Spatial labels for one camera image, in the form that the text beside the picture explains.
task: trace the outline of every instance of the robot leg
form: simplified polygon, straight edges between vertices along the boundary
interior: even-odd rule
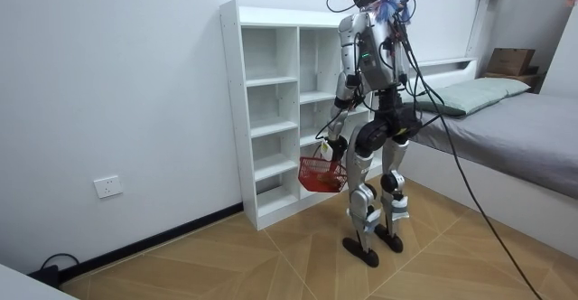
[[[404,251],[404,244],[397,236],[398,220],[409,218],[407,196],[404,196],[404,177],[397,171],[409,142],[404,136],[389,138],[383,147],[383,175],[381,177],[381,204],[386,214],[386,226],[379,224],[375,232],[396,253]]]
[[[351,135],[351,141],[356,141],[358,133],[363,125],[357,126]],[[373,160],[373,154],[363,157],[355,152],[355,147],[350,147],[347,152],[347,176],[350,188],[350,206],[348,214],[357,232],[357,240],[345,238],[343,247],[352,255],[360,258],[370,267],[379,265],[378,254],[371,249],[369,238],[375,227],[379,224],[381,210],[375,210],[372,202],[377,198],[377,192],[373,186],[365,184],[365,177]]]

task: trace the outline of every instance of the humanoid robot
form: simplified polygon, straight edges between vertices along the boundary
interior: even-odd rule
[[[336,98],[322,150],[325,157],[339,161],[344,155],[349,186],[348,214],[357,231],[357,238],[345,238],[343,247],[370,267],[379,265],[378,254],[372,250],[370,234],[376,233],[395,252],[403,251],[397,235],[398,220],[409,217],[407,196],[403,194],[404,177],[398,167],[408,146],[408,138],[421,127],[415,108],[402,103],[399,90],[407,84],[404,53],[405,22],[401,14],[408,0],[387,0],[395,7],[387,18],[380,19],[376,5],[386,0],[353,0],[359,13],[340,22],[341,61]],[[353,130],[350,144],[340,135],[348,112],[364,103],[366,93],[375,93],[378,109],[375,118]],[[379,223],[382,210],[372,205],[378,197],[376,189],[366,183],[373,154],[383,146],[381,177],[382,210],[386,225]]]

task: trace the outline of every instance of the black baseboard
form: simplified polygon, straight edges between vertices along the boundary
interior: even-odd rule
[[[176,228],[172,228],[165,232],[161,232],[147,239],[143,239],[128,246],[119,248],[117,250],[113,250],[104,255],[98,256],[97,258],[89,259],[73,267],[65,268],[59,272],[60,283],[62,284],[66,281],[71,280],[74,277],[78,277],[81,276],[82,274],[88,273],[91,270],[103,267],[105,265],[114,263],[119,259],[127,258],[140,251],[147,250],[151,247],[160,245],[171,239],[180,237],[183,234],[193,232],[199,228],[205,227],[218,220],[223,220],[228,216],[239,213],[241,211],[243,211],[243,203],[235,204],[227,207],[226,209],[216,211],[202,218],[198,218],[197,220],[193,220],[191,222],[182,224]]]

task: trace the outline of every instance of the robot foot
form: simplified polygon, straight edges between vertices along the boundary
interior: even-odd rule
[[[387,243],[387,245],[391,248],[391,250],[393,250],[396,253],[401,253],[402,251],[404,251],[404,243],[401,240],[401,238],[399,238],[398,236],[394,236],[391,237],[389,235],[389,231],[387,231],[387,228],[384,227],[383,224],[379,224],[376,226],[375,229],[376,234],[378,235],[378,237],[380,239],[382,239],[385,243]]]
[[[363,260],[369,267],[379,266],[379,256],[378,253],[370,249],[369,252],[363,251],[361,244],[354,239],[344,238],[341,242],[343,247],[351,253],[351,255]]]

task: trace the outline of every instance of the bed headboard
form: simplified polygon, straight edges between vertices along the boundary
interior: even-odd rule
[[[441,61],[424,61],[419,63],[419,69],[425,82],[433,89],[439,89],[476,78],[478,59],[460,58]],[[415,71],[410,70],[409,82],[414,86]],[[417,83],[417,92],[424,91],[421,81]]]

